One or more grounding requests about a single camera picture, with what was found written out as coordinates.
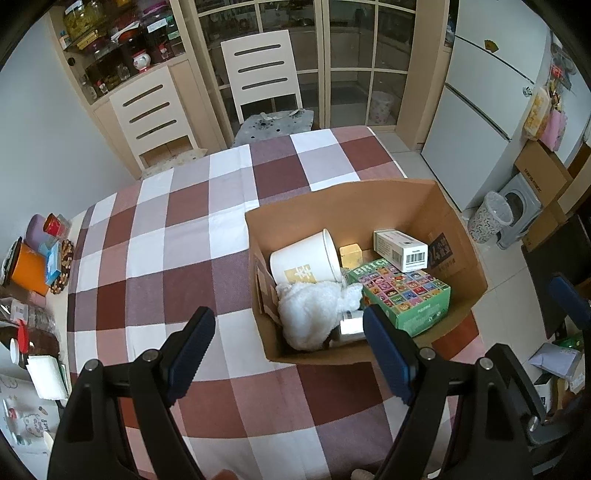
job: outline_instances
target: yellow box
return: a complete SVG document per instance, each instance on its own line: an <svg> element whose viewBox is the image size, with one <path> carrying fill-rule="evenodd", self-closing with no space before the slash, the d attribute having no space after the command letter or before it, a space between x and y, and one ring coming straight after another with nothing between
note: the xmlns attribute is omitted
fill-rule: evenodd
<svg viewBox="0 0 591 480"><path fill-rule="evenodd" d="M345 245L339 248L340 264L350 270L363 265L363 253L358 244Z"/></svg>

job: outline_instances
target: bottle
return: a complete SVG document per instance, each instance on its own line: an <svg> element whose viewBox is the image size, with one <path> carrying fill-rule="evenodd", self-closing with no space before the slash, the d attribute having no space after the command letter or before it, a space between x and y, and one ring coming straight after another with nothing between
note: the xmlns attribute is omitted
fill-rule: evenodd
<svg viewBox="0 0 591 480"><path fill-rule="evenodd" d="M98 82L96 82L96 86L99 88L100 92L103 95L106 95L109 92L109 89L107 88L107 85L105 85L105 82L103 82L103 80L99 80Z"/></svg>
<svg viewBox="0 0 591 480"><path fill-rule="evenodd" d="M117 65L117 75L119 75L119 78L122 82L126 81L131 76L129 74L129 68L127 68L122 63L119 63L119 65Z"/></svg>
<svg viewBox="0 0 591 480"><path fill-rule="evenodd" d="M173 15L166 17L166 35L168 37L168 41L170 42L170 48L172 49L175 57L185 53L183 39L181 38L181 34L178 31L178 26L174 20Z"/></svg>

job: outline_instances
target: storage box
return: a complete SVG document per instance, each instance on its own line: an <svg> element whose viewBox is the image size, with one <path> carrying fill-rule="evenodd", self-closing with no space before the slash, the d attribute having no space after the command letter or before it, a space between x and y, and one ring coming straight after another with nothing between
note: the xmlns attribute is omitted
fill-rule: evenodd
<svg viewBox="0 0 591 480"><path fill-rule="evenodd" d="M329 230L337 248L358 244L364 255L372 251L375 230L401 230L428 245L427 272L448 284L452 296L447 316L414 338L419 346L431 345L454 329L487 288L462 222L432 180L335 185L251 210L246 213L246 224L252 309L265 356L275 362L338 365L373 359L365 341L318 352L296 352L287 345L274 319L277 297L268 270L269 256L323 228Z"/></svg>
<svg viewBox="0 0 591 480"><path fill-rule="evenodd" d="M530 226L530 229L523 237L523 244L528 252L542 244L548 239L561 225L567 222L568 218L562 211L557 202L552 202L536 218Z"/></svg>
<svg viewBox="0 0 591 480"><path fill-rule="evenodd" d="M573 181L556 154L547 152L539 142L528 141L515 160L515 166L545 207L562 195Z"/></svg>
<svg viewBox="0 0 591 480"><path fill-rule="evenodd" d="M435 325L449 307L449 285L423 270L403 273L385 258L355 268L348 280L363 285L366 305L382 307L392 325L412 337Z"/></svg>

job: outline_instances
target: barcode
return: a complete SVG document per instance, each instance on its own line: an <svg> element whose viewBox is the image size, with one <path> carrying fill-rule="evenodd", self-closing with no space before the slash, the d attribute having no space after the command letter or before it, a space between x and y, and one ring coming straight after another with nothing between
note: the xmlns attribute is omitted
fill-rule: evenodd
<svg viewBox="0 0 591 480"><path fill-rule="evenodd" d="M407 255L407 264L415 263L415 262L422 262L423 260L425 260L425 252L422 252L419 254Z"/></svg>
<svg viewBox="0 0 591 480"><path fill-rule="evenodd" d="M402 255L392 250L392 260L402 265Z"/></svg>

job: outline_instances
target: white wall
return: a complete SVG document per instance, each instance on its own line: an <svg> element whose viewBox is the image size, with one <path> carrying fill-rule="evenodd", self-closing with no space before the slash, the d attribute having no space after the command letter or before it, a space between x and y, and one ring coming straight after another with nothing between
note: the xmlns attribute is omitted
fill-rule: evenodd
<svg viewBox="0 0 591 480"><path fill-rule="evenodd" d="M46 19L0 72L0 258L35 213L67 218L134 179L80 104Z"/></svg>

